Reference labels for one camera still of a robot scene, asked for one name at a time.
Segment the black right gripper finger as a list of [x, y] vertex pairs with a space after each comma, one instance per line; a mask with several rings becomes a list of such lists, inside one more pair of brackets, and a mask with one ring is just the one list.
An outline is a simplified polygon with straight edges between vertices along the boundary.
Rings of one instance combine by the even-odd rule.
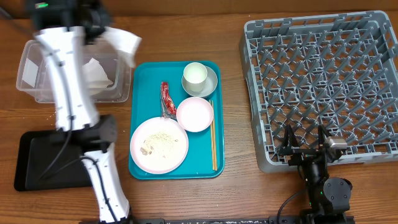
[[299, 147], [297, 138], [293, 132], [291, 125], [289, 124], [285, 126], [285, 133], [284, 133], [284, 138], [282, 140], [282, 147], [283, 148]]
[[318, 125], [318, 148], [321, 149], [323, 147], [323, 143], [327, 137], [330, 137], [331, 133], [327, 130], [327, 128], [320, 124]]

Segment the white paper napkin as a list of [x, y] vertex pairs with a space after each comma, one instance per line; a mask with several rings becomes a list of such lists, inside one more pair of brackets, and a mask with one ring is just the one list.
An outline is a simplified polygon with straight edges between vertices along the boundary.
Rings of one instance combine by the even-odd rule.
[[136, 67], [134, 58], [142, 40], [139, 36], [113, 27], [105, 27], [101, 36], [113, 46], [130, 68]]

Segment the grey-green small saucer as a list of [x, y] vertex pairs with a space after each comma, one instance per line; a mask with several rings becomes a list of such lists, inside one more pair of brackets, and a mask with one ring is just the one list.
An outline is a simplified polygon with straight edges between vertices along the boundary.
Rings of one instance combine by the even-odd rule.
[[205, 66], [208, 72], [207, 78], [205, 80], [205, 86], [202, 91], [195, 92], [188, 88], [188, 82], [184, 77], [182, 77], [182, 86], [183, 89], [190, 95], [194, 97], [202, 97], [206, 98], [210, 96], [215, 90], [218, 85], [218, 77], [213, 69], [208, 66]]

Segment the pink small bowl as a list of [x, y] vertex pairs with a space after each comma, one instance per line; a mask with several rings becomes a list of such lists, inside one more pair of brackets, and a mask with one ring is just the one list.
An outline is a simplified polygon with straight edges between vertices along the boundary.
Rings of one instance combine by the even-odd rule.
[[183, 129], [199, 133], [210, 126], [214, 119], [211, 104], [200, 97], [190, 97], [183, 100], [177, 108], [177, 122]]

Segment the white paper cup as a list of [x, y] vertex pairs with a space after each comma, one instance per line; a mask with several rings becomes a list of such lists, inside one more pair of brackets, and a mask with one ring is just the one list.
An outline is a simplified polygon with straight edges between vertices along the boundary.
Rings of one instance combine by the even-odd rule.
[[194, 92], [204, 89], [208, 72], [206, 67], [198, 62], [189, 63], [183, 70], [186, 87]]

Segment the red snack wrapper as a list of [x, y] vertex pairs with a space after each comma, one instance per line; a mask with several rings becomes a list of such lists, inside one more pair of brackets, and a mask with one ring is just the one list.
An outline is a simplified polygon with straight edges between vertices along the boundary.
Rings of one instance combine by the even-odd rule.
[[169, 94], [169, 84], [162, 82], [160, 87], [162, 116], [177, 119], [177, 108]]

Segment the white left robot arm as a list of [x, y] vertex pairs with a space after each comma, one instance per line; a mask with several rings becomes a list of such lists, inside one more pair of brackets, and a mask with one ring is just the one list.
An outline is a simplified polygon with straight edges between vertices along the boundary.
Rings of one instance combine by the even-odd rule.
[[131, 223], [131, 208], [122, 190], [115, 159], [113, 115], [100, 115], [83, 70], [83, 47], [109, 30], [111, 18], [101, 1], [26, 1], [34, 37], [49, 67], [55, 100], [56, 128], [65, 144], [81, 149], [81, 162], [95, 192], [100, 223]]

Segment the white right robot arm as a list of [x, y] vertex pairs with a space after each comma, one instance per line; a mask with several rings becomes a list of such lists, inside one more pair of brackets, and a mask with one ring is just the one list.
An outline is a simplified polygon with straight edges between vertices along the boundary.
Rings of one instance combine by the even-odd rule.
[[[295, 166], [305, 181], [305, 188], [289, 197], [279, 208], [277, 223], [354, 223], [353, 217], [345, 214], [350, 209], [352, 183], [343, 178], [330, 177], [328, 164], [337, 161], [347, 150], [346, 140], [332, 134], [323, 125], [318, 126], [318, 146], [301, 148], [291, 125], [285, 127], [281, 156], [289, 156], [289, 166]], [[283, 208], [296, 196], [306, 192], [310, 208], [298, 216], [283, 218]]]

